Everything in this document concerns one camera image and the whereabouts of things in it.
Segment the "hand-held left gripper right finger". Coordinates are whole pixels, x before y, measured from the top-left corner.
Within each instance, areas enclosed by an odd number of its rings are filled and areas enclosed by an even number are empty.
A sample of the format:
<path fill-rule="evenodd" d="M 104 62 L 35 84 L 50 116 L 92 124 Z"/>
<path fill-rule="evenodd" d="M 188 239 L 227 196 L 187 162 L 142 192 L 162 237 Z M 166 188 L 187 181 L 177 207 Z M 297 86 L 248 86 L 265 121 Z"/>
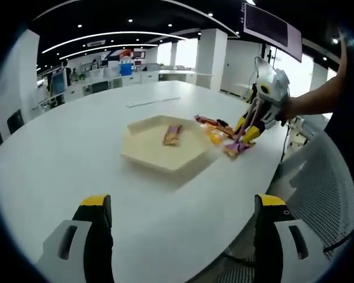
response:
<path fill-rule="evenodd" d="M 285 201 L 255 195 L 254 282 L 317 282 L 327 270 L 321 239 Z"/>

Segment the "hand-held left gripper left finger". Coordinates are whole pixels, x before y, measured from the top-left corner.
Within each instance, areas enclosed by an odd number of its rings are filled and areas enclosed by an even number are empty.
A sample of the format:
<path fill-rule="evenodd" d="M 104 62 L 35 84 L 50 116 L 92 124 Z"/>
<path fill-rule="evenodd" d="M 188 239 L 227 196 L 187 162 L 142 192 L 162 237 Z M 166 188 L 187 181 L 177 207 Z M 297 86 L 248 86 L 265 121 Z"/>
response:
<path fill-rule="evenodd" d="M 112 252 L 111 198 L 94 195 L 44 241 L 36 267 L 48 282 L 113 282 Z"/>

